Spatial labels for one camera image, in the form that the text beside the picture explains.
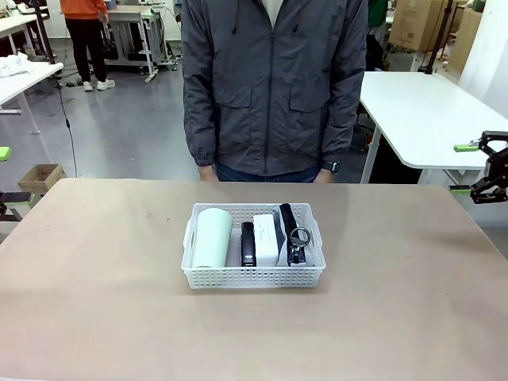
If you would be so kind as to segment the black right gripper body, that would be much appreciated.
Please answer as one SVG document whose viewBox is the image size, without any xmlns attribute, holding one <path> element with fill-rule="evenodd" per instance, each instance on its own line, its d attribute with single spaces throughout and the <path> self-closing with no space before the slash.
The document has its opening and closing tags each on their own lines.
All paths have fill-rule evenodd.
<svg viewBox="0 0 508 381">
<path fill-rule="evenodd" d="M 486 147 L 487 166 L 485 178 L 491 186 L 507 185 L 507 148 L 496 152 L 493 148 Z"/>
</svg>

